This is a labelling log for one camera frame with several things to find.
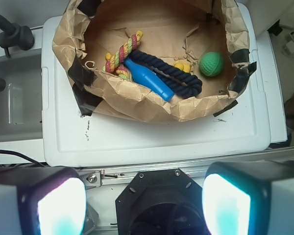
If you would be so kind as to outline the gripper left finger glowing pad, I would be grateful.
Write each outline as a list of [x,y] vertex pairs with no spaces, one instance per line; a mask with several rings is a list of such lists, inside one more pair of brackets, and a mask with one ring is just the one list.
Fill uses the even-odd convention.
[[80,235],[86,189],[71,167],[0,167],[0,235]]

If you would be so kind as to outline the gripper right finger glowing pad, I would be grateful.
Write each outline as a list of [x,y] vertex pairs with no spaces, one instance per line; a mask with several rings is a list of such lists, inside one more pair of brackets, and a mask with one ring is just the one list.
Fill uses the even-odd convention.
[[294,235],[294,161],[212,163],[202,208],[212,235]]

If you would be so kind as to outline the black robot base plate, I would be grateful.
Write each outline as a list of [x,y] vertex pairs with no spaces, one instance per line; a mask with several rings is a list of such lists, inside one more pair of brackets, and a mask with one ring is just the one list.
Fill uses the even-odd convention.
[[120,235],[208,235],[202,187],[181,169],[139,172],[115,200]]

